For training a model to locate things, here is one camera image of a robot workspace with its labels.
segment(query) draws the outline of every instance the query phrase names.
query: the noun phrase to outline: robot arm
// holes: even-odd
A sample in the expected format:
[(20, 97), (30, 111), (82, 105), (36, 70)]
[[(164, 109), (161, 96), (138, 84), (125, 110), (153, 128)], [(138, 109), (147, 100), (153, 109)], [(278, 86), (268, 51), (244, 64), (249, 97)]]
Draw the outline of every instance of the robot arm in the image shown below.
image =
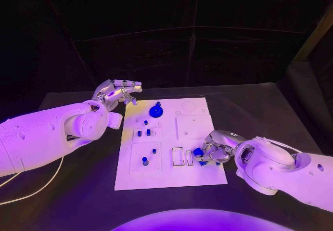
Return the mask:
[(137, 104), (131, 92), (141, 83), (107, 80), (92, 100), (43, 110), (0, 124), (0, 177), (37, 168), (97, 140), (107, 129), (120, 129), (118, 102)]
[[(262, 194), (287, 192), (300, 202), (333, 212), (333, 158), (303, 153), (285, 144), (257, 137), (245, 140), (228, 131), (212, 131), (203, 151), (193, 151), (196, 160), (226, 162), (235, 156), (236, 175)], [(290, 154), (281, 147), (294, 149)]]

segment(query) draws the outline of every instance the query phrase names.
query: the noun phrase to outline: table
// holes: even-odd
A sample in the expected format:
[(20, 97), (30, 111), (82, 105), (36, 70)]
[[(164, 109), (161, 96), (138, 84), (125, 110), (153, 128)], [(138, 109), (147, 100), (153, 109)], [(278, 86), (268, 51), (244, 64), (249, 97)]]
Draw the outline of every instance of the table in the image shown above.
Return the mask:
[[(40, 110), (88, 100), (92, 92), (49, 93)], [(267, 137), (320, 154), (320, 149), (274, 83), (147, 89), (138, 100), (206, 97), (215, 129), (251, 139)], [(114, 110), (124, 115), (123, 104)], [(219, 209), (265, 219), (294, 230), (333, 230), (333, 213), (278, 191), (257, 192), (236, 176), (234, 160), (223, 164), (228, 185), (114, 191), (121, 129), (65, 156), (50, 185), (33, 197), (0, 206), (0, 230), (108, 231), (130, 220), (173, 209)], [(0, 201), (35, 192), (59, 160), (22, 173), (0, 188)]]

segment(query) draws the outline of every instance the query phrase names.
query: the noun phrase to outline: white board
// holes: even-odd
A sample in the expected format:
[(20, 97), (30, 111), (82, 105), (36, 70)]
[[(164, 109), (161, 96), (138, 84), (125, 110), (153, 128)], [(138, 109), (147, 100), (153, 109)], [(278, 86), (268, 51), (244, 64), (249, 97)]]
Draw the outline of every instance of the white board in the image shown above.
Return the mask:
[[(148, 110), (157, 101), (163, 115), (153, 118)], [(114, 190), (226, 184), (223, 166), (215, 163), (200, 166), (192, 153), (202, 147), (212, 130), (205, 98), (143, 100), (135, 106), (128, 104)]]

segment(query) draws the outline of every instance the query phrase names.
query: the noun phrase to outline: robotic hand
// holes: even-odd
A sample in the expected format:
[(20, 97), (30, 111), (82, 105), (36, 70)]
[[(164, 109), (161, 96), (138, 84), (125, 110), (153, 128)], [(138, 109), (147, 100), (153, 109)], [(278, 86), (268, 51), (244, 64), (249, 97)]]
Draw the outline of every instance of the robotic hand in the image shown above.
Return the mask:
[(120, 129), (123, 116), (110, 112), (118, 102), (137, 104), (131, 92), (141, 83), (107, 80), (92, 100), (43, 110), (0, 124), (0, 177), (37, 168), (97, 140), (107, 129)]
[[(283, 147), (297, 154), (290, 154)], [(246, 141), (242, 136), (222, 130), (208, 135), (203, 151), (199, 148), (193, 151), (195, 159), (203, 163), (225, 163), (235, 156), (236, 175), (258, 192), (274, 195), (283, 190), (300, 202), (333, 212), (332, 157), (303, 153), (261, 137)]]

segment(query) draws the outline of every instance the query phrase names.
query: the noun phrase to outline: blue object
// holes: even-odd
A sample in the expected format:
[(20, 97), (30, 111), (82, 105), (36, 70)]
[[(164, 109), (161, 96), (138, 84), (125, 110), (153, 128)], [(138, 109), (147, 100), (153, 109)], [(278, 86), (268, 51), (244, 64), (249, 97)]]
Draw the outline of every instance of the blue object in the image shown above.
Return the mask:
[(156, 105), (151, 107), (148, 114), (153, 118), (159, 118), (163, 115), (161, 103), (157, 102)]
[(144, 156), (144, 158), (143, 158), (143, 165), (144, 166), (147, 166), (148, 165), (148, 159), (147, 159), (147, 157)]
[(206, 165), (208, 161), (197, 161), (200, 166)]
[(203, 151), (202, 151), (200, 148), (196, 148), (196, 149), (193, 150), (193, 155), (195, 155), (195, 156), (196, 156), (196, 155), (203, 155)]

